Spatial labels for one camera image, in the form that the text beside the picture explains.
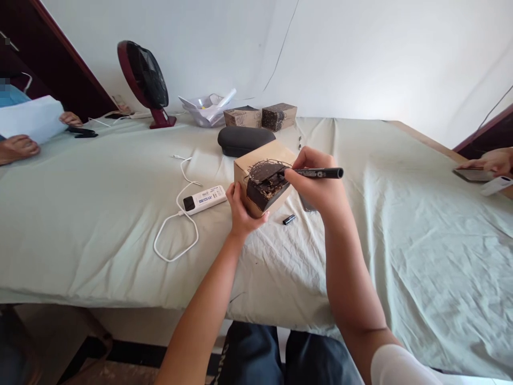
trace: wooden door frame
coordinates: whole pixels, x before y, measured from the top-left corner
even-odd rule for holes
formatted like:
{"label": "wooden door frame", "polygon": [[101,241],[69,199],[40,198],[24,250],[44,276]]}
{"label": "wooden door frame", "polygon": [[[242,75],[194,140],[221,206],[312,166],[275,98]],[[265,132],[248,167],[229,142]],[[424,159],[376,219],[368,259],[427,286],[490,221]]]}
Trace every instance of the wooden door frame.
{"label": "wooden door frame", "polygon": [[41,0],[29,0],[36,12],[41,16],[43,21],[48,25],[53,34],[59,39],[61,44],[64,46],[66,51],[70,54],[73,60],[78,64],[82,72],[89,79],[92,85],[96,88],[98,93],[101,95],[102,99],[106,103],[110,103],[112,105],[112,109],[117,110],[118,106],[112,101],[112,98],[109,96],[107,91],[102,87],[98,79],[93,75],[92,71],[89,69],[84,60],[80,57],[79,53],[75,50],[72,44],[67,39],[66,35],[64,35],[63,31],[59,28],[53,17],[50,15],[46,7],[41,3]]}
{"label": "wooden door frame", "polygon": [[470,135],[467,139],[465,139],[463,142],[458,144],[455,148],[453,148],[454,152],[459,152],[463,150],[465,147],[467,147],[470,143],[472,143],[474,140],[476,140],[478,137],[483,135],[485,132],[487,132],[490,128],[495,126],[497,123],[499,123],[502,119],[504,119],[509,114],[513,113],[513,104],[511,104],[509,107],[507,107],[504,111],[497,114],[494,118],[490,119],[488,123],[486,123],[484,126],[482,126],[477,132],[474,132],[472,135]]}

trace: person's leg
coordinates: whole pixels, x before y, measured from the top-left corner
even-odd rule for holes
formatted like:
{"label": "person's leg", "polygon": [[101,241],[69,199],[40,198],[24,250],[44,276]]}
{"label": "person's leg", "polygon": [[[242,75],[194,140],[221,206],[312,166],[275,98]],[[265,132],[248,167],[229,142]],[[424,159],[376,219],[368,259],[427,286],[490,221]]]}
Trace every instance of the person's leg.
{"label": "person's leg", "polygon": [[283,384],[276,327],[234,321],[212,384]]}
{"label": "person's leg", "polygon": [[329,337],[290,332],[285,357],[286,384],[353,385],[362,380],[346,345]]}

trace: bed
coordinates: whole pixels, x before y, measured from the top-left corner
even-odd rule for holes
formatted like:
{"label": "bed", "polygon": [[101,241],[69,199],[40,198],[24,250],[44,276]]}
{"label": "bed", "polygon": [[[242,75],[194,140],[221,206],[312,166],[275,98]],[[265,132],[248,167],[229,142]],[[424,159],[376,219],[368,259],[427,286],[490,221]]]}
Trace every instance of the bed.
{"label": "bed", "polygon": [[[205,187],[227,188],[234,159],[223,156],[218,129],[187,117],[148,125],[95,123],[97,138],[64,133],[0,168],[0,303],[187,306],[230,229],[230,207],[195,215],[198,244],[175,263],[159,259],[153,240],[187,184],[172,155],[192,157],[185,172]],[[295,153],[301,136],[344,168],[369,272],[405,347],[431,367],[513,378],[511,201],[481,196],[451,173],[452,159],[389,122],[298,118],[276,136]],[[290,214],[297,219],[283,226]],[[293,191],[246,242],[227,317],[340,338],[323,231]],[[194,236],[174,218],[158,247],[174,255]]]}

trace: white sleeve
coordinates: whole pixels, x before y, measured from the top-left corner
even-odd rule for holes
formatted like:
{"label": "white sleeve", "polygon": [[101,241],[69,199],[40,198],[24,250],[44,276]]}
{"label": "white sleeve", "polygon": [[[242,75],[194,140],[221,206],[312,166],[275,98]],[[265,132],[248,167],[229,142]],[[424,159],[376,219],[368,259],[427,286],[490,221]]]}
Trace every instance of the white sleeve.
{"label": "white sleeve", "polygon": [[405,348],[380,346],[370,364],[372,385],[441,385],[442,383]]}

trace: person's hand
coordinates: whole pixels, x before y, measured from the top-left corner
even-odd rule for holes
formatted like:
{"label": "person's hand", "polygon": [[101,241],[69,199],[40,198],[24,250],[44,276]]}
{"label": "person's hand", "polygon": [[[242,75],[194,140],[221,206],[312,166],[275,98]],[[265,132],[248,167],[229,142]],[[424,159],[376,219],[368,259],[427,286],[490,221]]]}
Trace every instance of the person's hand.
{"label": "person's hand", "polygon": [[0,142],[0,166],[30,158],[37,155],[39,151],[37,143],[27,135],[11,136]]}
{"label": "person's hand", "polygon": [[252,231],[255,231],[269,219],[269,212],[266,211],[259,219],[252,218],[246,211],[240,199],[240,183],[232,183],[226,191],[226,198],[231,207],[231,234],[246,238]]}
{"label": "person's hand", "polygon": [[59,120],[64,123],[64,124],[67,124],[68,126],[73,126],[73,127],[82,127],[84,124],[82,123],[82,120],[80,120],[80,118],[75,115],[73,112],[69,112],[69,111],[66,111],[65,113],[63,113]]}
{"label": "person's hand", "polygon": [[481,159],[468,160],[457,168],[483,168],[484,171],[493,171],[493,176],[506,175],[511,170],[511,158],[507,151],[502,149],[487,152]]}
{"label": "person's hand", "polygon": [[[337,167],[333,156],[305,146],[299,153],[292,168]],[[340,179],[310,179],[291,169],[285,170],[287,179],[321,215],[333,210],[345,199],[344,186]]]}

